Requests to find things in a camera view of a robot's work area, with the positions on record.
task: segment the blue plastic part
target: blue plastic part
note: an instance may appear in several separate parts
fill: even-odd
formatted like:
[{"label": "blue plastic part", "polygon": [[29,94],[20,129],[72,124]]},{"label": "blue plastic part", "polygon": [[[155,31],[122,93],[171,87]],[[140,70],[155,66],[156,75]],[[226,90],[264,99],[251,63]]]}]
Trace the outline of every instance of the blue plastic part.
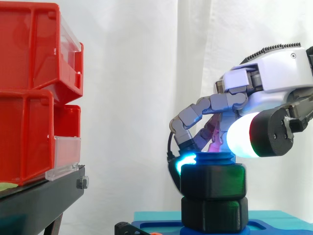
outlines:
[{"label": "blue plastic part", "polygon": [[236,157],[231,152],[197,152],[196,164],[231,165],[235,164]]},{"label": "blue plastic part", "polygon": [[[162,235],[215,235],[203,234],[189,228],[183,227],[180,220],[172,221],[135,221],[132,223],[140,229],[153,228],[157,233]],[[262,220],[249,220],[248,226],[254,227],[256,230],[250,230],[246,227],[242,232],[237,235],[313,235],[313,231],[309,230],[282,230],[274,228],[273,226],[263,222]],[[170,232],[164,232],[158,228],[176,228]],[[234,235],[234,234],[216,234],[216,235]]]},{"label": "blue plastic part", "polygon": [[[194,231],[192,229],[183,227],[180,230],[178,235],[234,235],[234,234],[203,234],[203,233]],[[242,230],[240,233],[238,233],[236,235],[250,235],[250,228],[246,227],[244,230]]]}]

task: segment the robotic hand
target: robotic hand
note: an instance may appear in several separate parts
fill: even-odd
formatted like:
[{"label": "robotic hand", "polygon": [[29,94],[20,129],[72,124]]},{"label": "robotic hand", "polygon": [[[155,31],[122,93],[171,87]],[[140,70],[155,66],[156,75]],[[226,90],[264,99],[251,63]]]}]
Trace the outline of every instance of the robotic hand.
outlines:
[{"label": "robotic hand", "polygon": [[[300,43],[266,47],[226,72],[214,94],[200,98],[170,122],[168,163],[179,189],[179,164],[201,151],[232,152],[239,157],[286,154],[293,133],[302,132],[313,117],[313,47]],[[213,114],[194,137],[188,129]],[[174,135],[179,157],[170,149]]]}]

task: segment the red plastic bin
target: red plastic bin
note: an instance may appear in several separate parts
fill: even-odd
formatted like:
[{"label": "red plastic bin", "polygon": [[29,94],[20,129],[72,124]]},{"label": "red plastic bin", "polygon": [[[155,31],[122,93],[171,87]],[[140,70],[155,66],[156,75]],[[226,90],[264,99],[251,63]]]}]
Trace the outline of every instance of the red plastic bin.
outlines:
[{"label": "red plastic bin", "polygon": [[56,103],[83,95],[83,45],[54,3],[0,1],[0,89],[46,89]]},{"label": "red plastic bin", "polygon": [[80,107],[46,90],[0,90],[0,182],[23,185],[77,170]]}]

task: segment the blue base plate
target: blue base plate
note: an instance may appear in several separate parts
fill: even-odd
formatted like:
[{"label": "blue base plate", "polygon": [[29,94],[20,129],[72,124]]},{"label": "blue base plate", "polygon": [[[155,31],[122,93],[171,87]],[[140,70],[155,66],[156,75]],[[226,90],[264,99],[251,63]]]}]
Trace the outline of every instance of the blue base plate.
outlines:
[{"label": "blue base plate", "polygon": [[[313,235],[313,224],[282,211],[249,211],[249,224],[240,235]],[[135,212],[133,223],[138,228],[162,235],[204,235],[183,228],[179,211]]]},{"label": "blue base plate", "polygon": [[[132,225],[144,230],[148,228],[153,228],[155,233],[161,233],[162,235],[209,235],[183,227],[180,220],[135,221],[132,223]],[[163,232],[164,229],[166,228],[171,228],[174,231]],[[234,234],[210,234],[210,235],[234,235]],[[248,226],[237,235],[313,235],[313,231],[276,229],[273,226],[263,222],[262,220],[252,219],[249,220]]]}]

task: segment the white curtain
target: white curtain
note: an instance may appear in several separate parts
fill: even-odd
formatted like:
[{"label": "white curtain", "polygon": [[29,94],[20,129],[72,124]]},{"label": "white curtain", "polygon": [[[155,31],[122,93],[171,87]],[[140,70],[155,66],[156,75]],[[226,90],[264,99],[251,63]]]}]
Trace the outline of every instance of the white curtain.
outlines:
[{"label": "white curtain", "polygon": [[[134,211],[178,211],[166,163],[171,118],[262,47],[313,46],[310,0],[55,1],[85,45],[84,97],[74,103],[82,108],[81,163],[90,178],[64,213],[61,235],[112,235]],[[283,157],[238,159],[247,167],[251,210],[313,222],[312,130],[296,135]]]}]

